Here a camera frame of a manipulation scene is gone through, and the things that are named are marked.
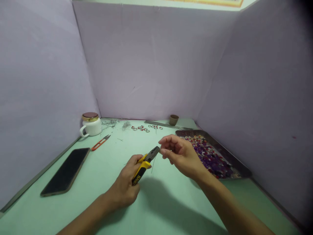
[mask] mug handle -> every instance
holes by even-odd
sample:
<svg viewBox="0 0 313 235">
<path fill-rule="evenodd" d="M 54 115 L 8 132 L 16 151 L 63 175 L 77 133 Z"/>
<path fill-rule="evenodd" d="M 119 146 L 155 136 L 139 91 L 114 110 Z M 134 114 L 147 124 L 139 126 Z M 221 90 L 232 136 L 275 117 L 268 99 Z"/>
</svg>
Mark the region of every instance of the mug handle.
<svg viewBox="0 0 313 235">
<path fill-rule="evenodd" d="M 83 131 L 85 128 L 86 128 L 86 126 L 83 126 L 83 127 L 79 130 L 79 134 L 81 135 L 81 137 L 87 137 L 87 136 L 89 136 L 89 134 L 84 135 L 84 134 L 82 133 L 82 131 Z"/>
</svg>

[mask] pliers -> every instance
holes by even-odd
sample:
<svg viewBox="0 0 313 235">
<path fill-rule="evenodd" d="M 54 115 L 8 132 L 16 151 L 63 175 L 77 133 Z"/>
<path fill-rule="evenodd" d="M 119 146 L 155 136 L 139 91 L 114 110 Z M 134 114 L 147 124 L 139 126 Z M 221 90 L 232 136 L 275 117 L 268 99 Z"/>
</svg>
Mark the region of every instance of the pliers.
<svg viewBox="0 0 313 235">
<path fill-rule="evenodd" d="M 131 183 L 132 185 L 136 185 L 138 181 L 141 179 L 143 174 L 146 172 L 146 169 L 151 166 L 151 161 L 155 158 L 155 156 L 160 151 L 160 147 L 156 146 L 154 149 L 152 149 L 149 153 L 145 154 L 137 163 L 141 163 L 138 171 L 136 172 L 134 178 L 132 179 Z"/>
</svg>

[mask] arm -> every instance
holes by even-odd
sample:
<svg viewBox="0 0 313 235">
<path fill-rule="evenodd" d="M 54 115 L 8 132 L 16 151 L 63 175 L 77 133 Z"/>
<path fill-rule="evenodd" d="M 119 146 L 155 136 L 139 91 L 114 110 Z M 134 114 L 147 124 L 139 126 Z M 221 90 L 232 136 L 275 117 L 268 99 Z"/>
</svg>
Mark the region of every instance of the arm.
<svg viewBox="0 0 313 235">
<path fill-rule="evenodd" d="M 273 235 L 274 233 L 251 211 L 239 204 L 232 193 L 201 163 L 189 141 L 178 136 L 163 137 L 161 154 L 185 176 L 193 179 L 202 189 L 231 235 Z"/>
<path fill-rule="evenodd" d="M 111 188 L 100 195 L 85 211 L 62 229 L 58 235 L 95 234 L 103 219 L 117 209 L 134 203 L 139 193 L 139 184 L 131 185 L 131 180 L 137 172 L 142 155 L 133 155 L 122 169 Z"/>
</svg>

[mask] yellow plier handle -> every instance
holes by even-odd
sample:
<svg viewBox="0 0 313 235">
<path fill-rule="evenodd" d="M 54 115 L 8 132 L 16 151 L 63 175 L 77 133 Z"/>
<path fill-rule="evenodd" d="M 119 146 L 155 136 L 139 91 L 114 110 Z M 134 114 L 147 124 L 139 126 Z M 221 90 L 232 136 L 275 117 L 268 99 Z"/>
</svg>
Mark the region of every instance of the yellow plier handle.
<svg viewBox="0 0 313 235">
<path fill-rule="evenodd" d="M 145 154 L 137 163 L 141 163 L 138 171 L 136 172 L 134 178 L 131 181 L 132 185 L 136 185 L 143 174 L 146 172 L 149 166 L 151 166 L 150 162 L 144 161 L 147 154 Z"/>
</svg>

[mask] white mug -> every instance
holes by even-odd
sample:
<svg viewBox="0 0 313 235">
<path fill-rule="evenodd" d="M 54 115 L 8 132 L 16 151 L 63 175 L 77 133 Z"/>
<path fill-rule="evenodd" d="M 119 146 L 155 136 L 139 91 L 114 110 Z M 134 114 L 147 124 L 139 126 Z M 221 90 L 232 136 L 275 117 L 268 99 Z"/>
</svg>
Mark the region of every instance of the white mug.
<svg viewBox="0 0 313 235">
<path fill-rule="evenodd" d="M 102 132 L 102 123 L 97 113 L 84 113 L 82 115 L 83 127 L 79 130 L 81 137 L 94 136 Z"/>
</svg>

